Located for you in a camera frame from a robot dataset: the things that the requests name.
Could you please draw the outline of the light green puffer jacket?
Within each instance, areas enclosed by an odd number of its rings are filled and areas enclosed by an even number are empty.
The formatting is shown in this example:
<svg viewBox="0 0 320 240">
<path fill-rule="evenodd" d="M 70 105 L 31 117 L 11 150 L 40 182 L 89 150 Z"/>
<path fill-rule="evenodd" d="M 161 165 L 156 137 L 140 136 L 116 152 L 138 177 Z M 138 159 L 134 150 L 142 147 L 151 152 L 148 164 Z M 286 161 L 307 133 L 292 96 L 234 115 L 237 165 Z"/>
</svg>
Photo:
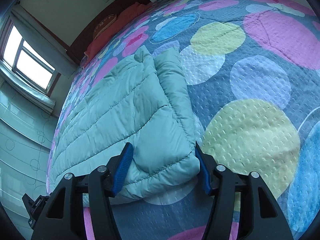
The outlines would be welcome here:
<svg viewBox="0 0 320 240">
<path fill-rule="evenodd" d="M 141 46 L 71 110 L 53 140 L 48 191 L 68 172 L 86 175 L 105 165 L 127 142 L 133 158 L 113 204 L 177 189 L 199 173 L 194 116 L 177 48 L 153 56 Z"/>
</svg>

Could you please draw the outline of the glossy white wardrobe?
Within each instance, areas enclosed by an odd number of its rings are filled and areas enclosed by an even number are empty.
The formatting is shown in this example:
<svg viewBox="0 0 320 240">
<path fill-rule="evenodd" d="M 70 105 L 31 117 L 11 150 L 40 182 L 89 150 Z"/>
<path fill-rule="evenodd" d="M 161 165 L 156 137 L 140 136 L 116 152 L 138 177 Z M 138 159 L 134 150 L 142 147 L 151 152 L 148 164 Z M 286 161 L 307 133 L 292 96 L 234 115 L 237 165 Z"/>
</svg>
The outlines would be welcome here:
<svg viewBox="0 0 320 240">
<path fill-rule="evenodd" d="M 1 204 L 26 239 L 33 233 L 22 202 L 45 196 L 50 147 L 57 118 L 1 82 Z"/>
</svg>

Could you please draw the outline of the white curtain left of window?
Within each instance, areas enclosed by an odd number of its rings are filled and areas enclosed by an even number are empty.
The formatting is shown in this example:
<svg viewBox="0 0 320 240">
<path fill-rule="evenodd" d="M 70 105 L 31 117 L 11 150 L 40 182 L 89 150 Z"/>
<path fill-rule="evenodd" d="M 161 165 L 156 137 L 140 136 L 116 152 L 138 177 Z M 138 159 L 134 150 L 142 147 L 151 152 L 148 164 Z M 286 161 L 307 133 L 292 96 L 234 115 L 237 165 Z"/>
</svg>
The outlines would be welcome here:
<svg viewBox="0 0 320 240">
<path fill-rule="evenodd" d="M 41 108 L 48 114 L 52 114 L 56 101 L 50 99 L 48 96 L 28 85 L 20 77 L 16 76 L 7 68 L 3 61 L 1 61 L 1 76 L 9 85 L 29 101 L 34 103 L 37 107 Z"/>
</svg>

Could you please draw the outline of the left window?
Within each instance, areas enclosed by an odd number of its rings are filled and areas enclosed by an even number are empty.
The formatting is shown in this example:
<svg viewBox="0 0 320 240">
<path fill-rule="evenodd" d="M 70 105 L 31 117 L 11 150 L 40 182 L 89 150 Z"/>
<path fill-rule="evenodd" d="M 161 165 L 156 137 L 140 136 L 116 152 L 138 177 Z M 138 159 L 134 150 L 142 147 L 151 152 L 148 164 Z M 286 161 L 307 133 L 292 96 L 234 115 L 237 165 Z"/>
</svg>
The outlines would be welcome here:
<svg viewBox="0 0 320 240">
<path fill-rule="evenodd" d="M 22 37 L 12 20 L 7 20 L 1 33 L 1 62 L 31 87 L 51 96 L 59 80 L 58 73 Z"/>
</svg>

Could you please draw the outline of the white curtain beside headboard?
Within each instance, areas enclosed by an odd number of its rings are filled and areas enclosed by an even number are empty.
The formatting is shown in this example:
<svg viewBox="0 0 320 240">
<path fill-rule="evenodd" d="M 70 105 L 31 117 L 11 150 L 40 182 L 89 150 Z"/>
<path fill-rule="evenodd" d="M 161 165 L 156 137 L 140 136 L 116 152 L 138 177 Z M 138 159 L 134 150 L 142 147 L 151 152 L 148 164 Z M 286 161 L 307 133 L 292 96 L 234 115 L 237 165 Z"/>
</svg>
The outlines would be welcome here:
<svg viewBox="0 0 320 240">
<path fill-rule="evenodd" d="M 19 4 L 10 9 L 10 18 L 27 43 L 61 75 L 70 78 L 77 65 L 55 38 Z"/>
</svg>

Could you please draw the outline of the colourful circle pattern bedspread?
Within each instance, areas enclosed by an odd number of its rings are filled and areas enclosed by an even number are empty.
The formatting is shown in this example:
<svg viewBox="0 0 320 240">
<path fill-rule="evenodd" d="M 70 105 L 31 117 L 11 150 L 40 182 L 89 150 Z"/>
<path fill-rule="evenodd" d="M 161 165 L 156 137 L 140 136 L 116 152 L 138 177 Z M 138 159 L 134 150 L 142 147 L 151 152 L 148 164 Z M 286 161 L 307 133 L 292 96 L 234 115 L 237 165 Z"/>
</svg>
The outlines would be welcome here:
<svg viewBox="0 0 320 240">
<path fill-rule="evenodd" d="M 179 50 L 203 152 L 236 173 L 259 172 L 301 239 L 319 213 L 319 20 L 291 0 L 161 0 L 96 38 L 59 116 L 47 191 L 68 171 L 96 167 L 96 157 L 57 150 L 62 130 L 141 46 L 153 56 Z"/>
</svg>

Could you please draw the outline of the small red embroidered cushion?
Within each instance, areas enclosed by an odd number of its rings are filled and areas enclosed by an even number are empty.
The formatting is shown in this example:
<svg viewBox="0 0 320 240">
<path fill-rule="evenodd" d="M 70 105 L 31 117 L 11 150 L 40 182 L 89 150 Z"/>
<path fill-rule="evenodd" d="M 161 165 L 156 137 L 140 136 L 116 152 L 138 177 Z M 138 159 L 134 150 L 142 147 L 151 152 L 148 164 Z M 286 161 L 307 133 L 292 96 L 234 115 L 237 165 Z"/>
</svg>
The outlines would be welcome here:
<svg viewBox="0 0 320 240">
<path fill-rule="evenodd" d="M 93 39 L 95 40 L 103 31 L 109 28 L 117 19 L 116 14 L 110 14 L 106 18 L 104 18 L 101 22 L 99 22 L 94 31 L 93 31 Z"/>
</svg>

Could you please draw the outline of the red pillow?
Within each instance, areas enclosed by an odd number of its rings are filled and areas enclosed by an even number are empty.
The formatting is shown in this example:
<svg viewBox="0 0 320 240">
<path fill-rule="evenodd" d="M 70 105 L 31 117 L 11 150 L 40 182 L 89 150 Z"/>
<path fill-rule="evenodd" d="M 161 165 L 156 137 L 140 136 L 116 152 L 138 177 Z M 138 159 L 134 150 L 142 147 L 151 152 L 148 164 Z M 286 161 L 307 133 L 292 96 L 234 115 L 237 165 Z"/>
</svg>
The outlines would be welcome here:
<svg viewBox="0 0 320 240">
<path fill-rule="evenodd" d="M 147 11 L 151 6 L 152 2 L 148 3 L 147 5 L 136 2 L 122 11 L 111 25 L 101 30 L 93 39 L 84 53 L 85 58 L 83 58 L 80 66 L 86 67 L 97 55 L 97 53 L 99 53 L 99 51 L 102 50 L 102 48 L 111 40 L 111 38 L 114 37 L 114 35 L 116 35 L 119 31 L 121 31 L 121 29 L 123 29 L 139 15 Z"/>
</svg>

